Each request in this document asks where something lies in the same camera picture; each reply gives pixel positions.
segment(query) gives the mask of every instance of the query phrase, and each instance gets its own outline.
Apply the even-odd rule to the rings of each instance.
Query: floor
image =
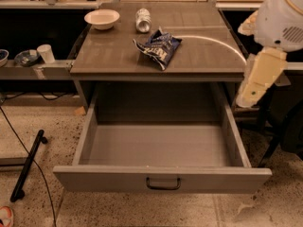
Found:
[[[46,100],[18,96],[2,105],[10,124],[27,149],[38,130],[48,144],[41,144],[35,160],[45,175],[58,227],[66,226],[302,226],[303,162],[278,149],[268,167],[273,177],[252,195],[74,193],[64,191],[52,173],[56,165],[72,162],[83,126],[77,96]],[[267,139],[249,131],[243,143],[253,166],[267,146]],[[0,113],[0,156],[27,153]],[[50,227],[53,212],[42,174],[34,164],[23,189],[24,198],[10,202],[20,167],[0,168],[0,205],[14,212],[14,226]]]

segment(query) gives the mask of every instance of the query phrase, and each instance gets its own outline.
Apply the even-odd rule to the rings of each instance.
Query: cup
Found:
[[[46,64],[55,62],[53,51],[50,44],[42,44],[37,48],[37,51],[42,56]]]

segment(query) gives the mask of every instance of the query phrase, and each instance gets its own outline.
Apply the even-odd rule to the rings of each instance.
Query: white bowl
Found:
[[[120,14],[114,10],[99,9],[87,13],[84,20],[93,25],[94,28],[99,30],[109,29],[114,26],[115,21],[120,17]]]
[[[0,49],[0,66],[8,62],[9,52],[6,49]]]

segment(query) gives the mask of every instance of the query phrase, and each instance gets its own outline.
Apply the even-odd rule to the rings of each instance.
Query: can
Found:
[[[151,30],[151,14],[147,9],[140,9],[135,14],[135,26],[136,29],[141,33],[147,33]]]

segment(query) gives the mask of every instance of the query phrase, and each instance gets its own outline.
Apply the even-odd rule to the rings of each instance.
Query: white robot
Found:
[[[287,66],[287,52],[303,48],[303,0],[266,0],[239,27],[254,35],[263,49],[247,61],[236,103],[250,108],[258,103]]]

